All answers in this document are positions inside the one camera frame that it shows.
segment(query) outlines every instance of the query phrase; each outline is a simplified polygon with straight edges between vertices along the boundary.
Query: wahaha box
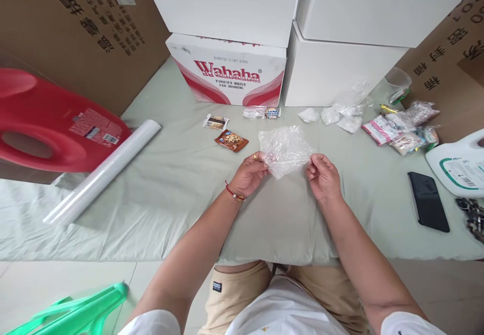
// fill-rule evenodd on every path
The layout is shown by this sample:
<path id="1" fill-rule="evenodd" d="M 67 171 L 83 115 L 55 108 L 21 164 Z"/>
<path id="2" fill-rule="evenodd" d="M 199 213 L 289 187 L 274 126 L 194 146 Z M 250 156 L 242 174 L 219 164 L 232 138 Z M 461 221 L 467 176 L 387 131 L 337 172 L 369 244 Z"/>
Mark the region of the wahaha box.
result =
<path id="1" fill-rule="evenodd" d="M 286 49 L 176 33 L 166 46 L 196 100 L 278 106 Z"/>

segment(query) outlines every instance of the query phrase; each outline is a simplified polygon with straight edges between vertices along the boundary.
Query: khaki shorts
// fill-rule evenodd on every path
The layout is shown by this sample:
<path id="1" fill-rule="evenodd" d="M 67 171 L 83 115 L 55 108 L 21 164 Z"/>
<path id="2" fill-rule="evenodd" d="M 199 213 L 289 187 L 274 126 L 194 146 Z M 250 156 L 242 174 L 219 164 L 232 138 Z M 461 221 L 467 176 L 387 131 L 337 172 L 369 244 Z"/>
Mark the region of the khaki shorts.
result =
<path id="1" fill-rule="evenodd" d="M 299 283 L 351 335 L 368 333 L 368 319 L 342 266 L 291 266 L 285 275 Z M 198 334 L 224 335 L 235 317 L 267 289 L 271 279 L 272 273 L 265 262 L 240 273 L 214 270 L 205 305 L 207 323 Z"/>

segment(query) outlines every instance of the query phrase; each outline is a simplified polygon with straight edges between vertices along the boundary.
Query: person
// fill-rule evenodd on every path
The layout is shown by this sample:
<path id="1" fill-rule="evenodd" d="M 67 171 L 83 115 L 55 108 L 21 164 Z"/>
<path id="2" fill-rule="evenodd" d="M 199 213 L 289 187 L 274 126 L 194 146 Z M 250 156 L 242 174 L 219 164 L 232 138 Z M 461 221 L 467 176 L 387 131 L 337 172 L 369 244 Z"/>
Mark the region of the person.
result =
<path id="1" fill-rule="evenodd" d="M 336 167 L 313 154 L 305 172 L 336 245 L 340 266 L 291 266 L 272 277 L 267 264 L 215 266 L 199 335 L 442 335 L 364 231 L 341 194 Z M 148 285 L 121 335 L 180 335 L 192 301 L 237 217 L 268 167 L 247 157 Z"/>

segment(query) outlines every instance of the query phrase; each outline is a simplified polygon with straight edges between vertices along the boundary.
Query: roll of plastic wrap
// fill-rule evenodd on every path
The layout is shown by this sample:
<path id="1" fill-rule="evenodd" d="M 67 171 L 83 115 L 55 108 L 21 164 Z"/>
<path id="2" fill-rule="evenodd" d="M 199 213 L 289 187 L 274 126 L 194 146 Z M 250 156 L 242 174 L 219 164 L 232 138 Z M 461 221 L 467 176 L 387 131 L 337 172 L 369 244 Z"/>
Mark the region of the roll of plastic wrap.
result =
<path id="1" fill-rule="evenodd" d="M 74 222 L 160 129 L 161 126 L 155 121 L 147 120 L 143 123 L 56 206 L 43 222 L 60 226 L 68 226 Z"/>

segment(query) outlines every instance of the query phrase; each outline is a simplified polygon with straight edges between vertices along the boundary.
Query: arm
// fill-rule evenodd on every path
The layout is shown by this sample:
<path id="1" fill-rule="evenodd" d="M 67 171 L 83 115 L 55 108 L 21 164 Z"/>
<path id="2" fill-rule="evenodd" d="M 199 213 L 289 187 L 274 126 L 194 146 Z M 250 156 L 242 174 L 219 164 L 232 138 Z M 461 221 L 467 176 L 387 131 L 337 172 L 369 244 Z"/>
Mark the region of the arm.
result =
<path id="1" fill-rule="evenodd" d="M 405 311 L 428 321 L 391 264 L 370 239 L 341 195 L 339 173 L 322 154 L 306 170 L 349 279 L 356 288 L 370 325 L 380 335 L 383 320 Z"/>
<path id="2" fill-rule="evenodd" d="M 229 188 L 251 195 L 268 175 L 267 165 L 254 155 L 238 168 Z M 217 261 L 242 202 L 223 190 L 198 221 L 178 241 L 138 302 L 129 321 L 145 312 L 163 309 L 175 315 L 184 333 L 188 312 L 200 286 Z"/>

